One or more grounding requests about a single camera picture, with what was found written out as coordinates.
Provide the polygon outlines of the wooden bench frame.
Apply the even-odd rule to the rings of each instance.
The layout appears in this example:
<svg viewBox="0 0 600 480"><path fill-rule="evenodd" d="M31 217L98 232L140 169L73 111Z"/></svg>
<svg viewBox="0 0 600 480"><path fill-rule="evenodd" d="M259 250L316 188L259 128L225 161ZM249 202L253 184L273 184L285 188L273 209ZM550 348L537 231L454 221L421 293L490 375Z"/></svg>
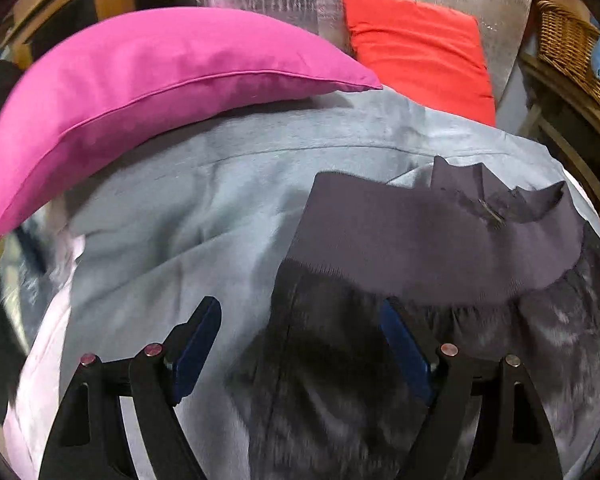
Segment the wooden bench frame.
<svg viewBox="0 0 600 480"><path fill-rule="evenodd" d="M550 149L600 214L600 106L568 77L530 54L518 56L528 94L520 136Z"/></svg>

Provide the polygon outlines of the pink terry towel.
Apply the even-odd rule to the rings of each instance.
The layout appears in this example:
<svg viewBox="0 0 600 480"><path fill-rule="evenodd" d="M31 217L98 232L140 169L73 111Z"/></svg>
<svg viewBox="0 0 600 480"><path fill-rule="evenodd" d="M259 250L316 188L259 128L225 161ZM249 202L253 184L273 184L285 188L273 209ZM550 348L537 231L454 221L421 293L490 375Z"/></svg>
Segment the pink terry towel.
<svg viewBox="0 0 600 480"><path fill-rule="evenodd" d="M70 233L66 201L58 197L0 246L1 303L24 354L3 424L6 452L20 478L35 479L59 406L71 282L84 237Z"/></svg>

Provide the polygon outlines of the dark ripstop shorts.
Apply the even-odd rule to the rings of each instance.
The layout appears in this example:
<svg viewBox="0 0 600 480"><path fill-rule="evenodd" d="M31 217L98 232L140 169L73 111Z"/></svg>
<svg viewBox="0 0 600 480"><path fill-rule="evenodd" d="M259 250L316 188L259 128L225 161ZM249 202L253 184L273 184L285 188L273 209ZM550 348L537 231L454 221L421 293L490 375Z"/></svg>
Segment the dark ripstop shorts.
<svg viewBox="0 0 600 480"><path fill-rule="evenodd" d="M473 358L519 356L562 468L600 430L600 238L568 186L509 188L437 158L398 188L323 172L265 330L233 375L249 479L391 479L426 414L380 325L396 298Z"/></svg>

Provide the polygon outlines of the wicker basket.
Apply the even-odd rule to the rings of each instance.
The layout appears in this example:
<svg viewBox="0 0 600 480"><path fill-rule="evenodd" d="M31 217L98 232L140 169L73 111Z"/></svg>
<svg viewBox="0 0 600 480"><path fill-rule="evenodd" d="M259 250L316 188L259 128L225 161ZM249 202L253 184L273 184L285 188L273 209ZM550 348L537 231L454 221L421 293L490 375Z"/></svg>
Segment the wicker basket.
<svg viewBox="0 0 600 480"><path fill-rule="evenodd" d="M536 4L539 13L538 58L570 78L600 105L600 78L592 59L600 30L550 0Z"/></svg>

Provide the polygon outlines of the red pillow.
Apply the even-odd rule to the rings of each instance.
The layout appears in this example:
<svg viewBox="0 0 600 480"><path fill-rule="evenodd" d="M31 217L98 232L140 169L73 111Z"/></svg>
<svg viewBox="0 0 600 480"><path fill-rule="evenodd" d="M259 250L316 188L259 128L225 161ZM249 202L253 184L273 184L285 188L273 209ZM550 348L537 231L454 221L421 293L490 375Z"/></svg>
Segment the red pillow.
<svg viewBox="0 0 600 480"><path fill-rule="evenodd" d="M495 125L477 20L417 0L341 0L355 58L412 101Z"/></svg>

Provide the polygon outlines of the magenta pillow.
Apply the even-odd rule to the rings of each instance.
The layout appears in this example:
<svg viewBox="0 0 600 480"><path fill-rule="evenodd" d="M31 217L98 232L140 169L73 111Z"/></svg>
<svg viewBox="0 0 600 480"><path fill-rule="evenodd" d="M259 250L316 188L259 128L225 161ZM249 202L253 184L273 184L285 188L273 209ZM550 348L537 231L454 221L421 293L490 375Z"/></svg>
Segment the magenta pillow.
<svg viewBox="0 0 600 480"><path fill-rule="evenodd" d="M379 86L328 41L253 12L180 6L87 27L31 65L0 111L0 237L158 134Z"/></svg>

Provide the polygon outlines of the grey bed sheet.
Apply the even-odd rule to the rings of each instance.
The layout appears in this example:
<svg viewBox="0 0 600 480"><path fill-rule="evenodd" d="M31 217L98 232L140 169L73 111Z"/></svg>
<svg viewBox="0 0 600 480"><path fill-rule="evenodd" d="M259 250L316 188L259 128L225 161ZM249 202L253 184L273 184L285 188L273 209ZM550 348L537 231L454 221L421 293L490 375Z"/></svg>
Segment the grey bed sheet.
<svg viewBox="0 0 600 480"><path fill-rule="evenodd" d="M543 145L390 89L233 110L156 136L69 192L69 229L84 237L84 251L71 282L59 404L84 354L132 358L213 297L221 327L175 414L204 479L249 479L233 375L268 325L277 272L315 178L336 172L412 188L429 181L437 158L486 166L509 188L564 182L600 238L592 205ZM479 406L471 401L443 479L465 479ZM157 479L132 409L125 404L123 417L137 479ZM561 479L600 479L600 430Z"/></svg>

